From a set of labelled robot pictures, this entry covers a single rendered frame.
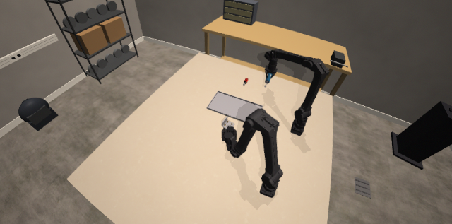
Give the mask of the dark blue nut driver barrel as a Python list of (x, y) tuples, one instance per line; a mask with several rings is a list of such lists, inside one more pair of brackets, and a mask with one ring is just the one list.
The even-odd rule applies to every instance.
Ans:
[[(267, 77), (266, 77), (266, 80), (265, 80), (265, 83), (266, 83), (266, 84), (269, 84), (269, 83), (270, 83), (271, 76), (272, 76), (272, 74), (271, 74), (271, 73), (268, 73), (268, 75), (267, 75)], [(265, 84), (265, 88), (266, 88), (266, 84)]]

